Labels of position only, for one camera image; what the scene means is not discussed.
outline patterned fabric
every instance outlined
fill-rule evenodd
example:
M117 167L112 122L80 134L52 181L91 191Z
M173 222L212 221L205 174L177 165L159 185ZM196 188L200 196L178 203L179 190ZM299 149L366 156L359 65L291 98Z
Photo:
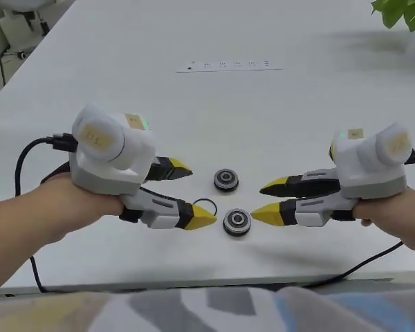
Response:
M3 299L0 331L415 331L415 290L324 296L294 287L195 288Z

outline white device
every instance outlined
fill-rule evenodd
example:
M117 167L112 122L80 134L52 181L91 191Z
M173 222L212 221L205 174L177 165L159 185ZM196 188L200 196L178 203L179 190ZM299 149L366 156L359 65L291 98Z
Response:
M397 123L367 139L361 129L337 133L333 161L342 195L377 199L402 192L406 187L404 163L411 153L408 131Z
M87 172L104 180L94 192L136 193L156 156L156 138L141 116L106 114L88 105L75 120L72 134L78 141L75 159L80 177L85 181L82 175ZM125 192L120 192L118 183L124 183Z

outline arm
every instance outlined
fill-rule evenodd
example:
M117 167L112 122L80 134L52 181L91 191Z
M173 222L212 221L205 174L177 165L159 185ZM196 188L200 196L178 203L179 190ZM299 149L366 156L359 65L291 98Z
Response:
M59 176L23 196L0 202L0 286L46 244L106 214L121 212L117 197L82 190L68 176Z

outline wrist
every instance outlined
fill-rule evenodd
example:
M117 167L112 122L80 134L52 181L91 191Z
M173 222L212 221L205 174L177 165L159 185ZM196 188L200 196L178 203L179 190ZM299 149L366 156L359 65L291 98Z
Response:
M59 236L59 220L52 213L50 205L46 204L46 197L38 190L34 190L17 198L22 205L26 220L25 230L33 241L41 246L55 242Z

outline label sticker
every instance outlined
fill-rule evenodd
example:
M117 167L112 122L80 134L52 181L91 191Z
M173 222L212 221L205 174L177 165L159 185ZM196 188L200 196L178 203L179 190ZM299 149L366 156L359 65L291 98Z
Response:
M105 152L114 143L114 137L91 124L86 124L80 132L80 140L94 149Z
M395 156L410 148L409 136L406 132L399 133L386 142L387 151Z
M141 129L141 130L146 129L144 124L143 124L143 121L140 118L140 116L134 116L132 114L126 114L126 120L127 120L127 124L132 129Z
M362 129L349 129L347 131L347 138L349 140L358 140L360 138L364 138L365 135Z

